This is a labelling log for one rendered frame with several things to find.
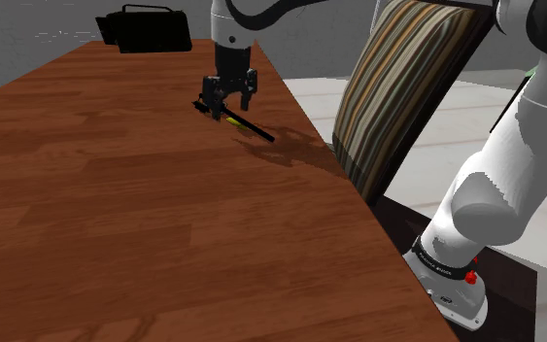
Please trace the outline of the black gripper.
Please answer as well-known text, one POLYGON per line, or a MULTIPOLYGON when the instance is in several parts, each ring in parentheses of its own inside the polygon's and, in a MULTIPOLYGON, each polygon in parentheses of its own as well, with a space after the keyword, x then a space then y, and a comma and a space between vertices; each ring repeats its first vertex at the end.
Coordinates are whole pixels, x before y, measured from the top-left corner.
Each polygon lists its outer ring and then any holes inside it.
POLYGON ((213 120, 220 120, 224 99, 229 93, 241 92, 240 108, 249 110, 257 92, 257 71, 250 67, 251 48, 234 49, 215 43, 215 76, 204 76, 201 98, 213 120))

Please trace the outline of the black pen with yellow band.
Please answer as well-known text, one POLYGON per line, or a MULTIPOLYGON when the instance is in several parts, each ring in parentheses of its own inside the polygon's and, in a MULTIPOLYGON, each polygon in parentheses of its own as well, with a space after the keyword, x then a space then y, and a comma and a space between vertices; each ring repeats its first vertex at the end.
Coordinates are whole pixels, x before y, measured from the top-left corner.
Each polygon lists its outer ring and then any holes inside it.
MULTIPOLYGON (((214 112, 210 110, 209 107, 202 101, 195 100, 195 101, 192 101, 192 104, 194 108, 202 114, 208 114, 208 113, 214 114, 214 112)), ((235 126, 244 127, 246 129, 252 130, 254 133, 258 134, 259 136, 261 136, 262 138, 264 138, 265 140, 269 142, 275 141, 275 138, 272 135, 268 134, 267 132, 258 128, 254 124, 250 123, 249 121, 241 118, 240 116, 236 115, 232 111, 228 110, 225 104, 223 104, 221 107, 221 113, 224 115, 227 115, 227 118, 230 119, 230 123, 233 123, 235 126)))

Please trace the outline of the striped upholstered chair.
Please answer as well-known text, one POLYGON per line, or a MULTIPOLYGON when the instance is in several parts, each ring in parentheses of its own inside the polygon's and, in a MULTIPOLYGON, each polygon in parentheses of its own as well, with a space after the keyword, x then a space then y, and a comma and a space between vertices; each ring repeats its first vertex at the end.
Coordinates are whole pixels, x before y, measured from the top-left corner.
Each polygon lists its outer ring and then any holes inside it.
POLYGON ((490 5, 389 0, 348 81, 332 132, 334 154, 375 205, 494 25, 490 5))

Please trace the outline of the brown wooden table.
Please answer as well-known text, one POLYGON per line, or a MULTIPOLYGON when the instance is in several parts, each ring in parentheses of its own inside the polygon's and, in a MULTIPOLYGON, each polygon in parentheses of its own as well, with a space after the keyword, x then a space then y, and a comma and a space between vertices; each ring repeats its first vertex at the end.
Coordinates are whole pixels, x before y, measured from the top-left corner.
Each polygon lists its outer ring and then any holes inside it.
POLYGON ((0 342, 458 342, 263 54, 87 43, 0 87, 0 342))

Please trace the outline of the dark robot stand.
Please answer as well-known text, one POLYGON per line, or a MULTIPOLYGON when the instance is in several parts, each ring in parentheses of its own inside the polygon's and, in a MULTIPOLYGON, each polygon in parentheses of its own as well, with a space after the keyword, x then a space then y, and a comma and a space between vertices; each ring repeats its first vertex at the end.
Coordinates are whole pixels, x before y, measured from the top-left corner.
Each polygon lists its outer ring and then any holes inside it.
MULTIPOLYGON (((406 253, 430 218, 384 196, 371 208, 395 247, 406 253)), ((489 313, 476 331, 448 325, 460 342, 535 342, 537 272, 490 248, 478 255, 489 313)))

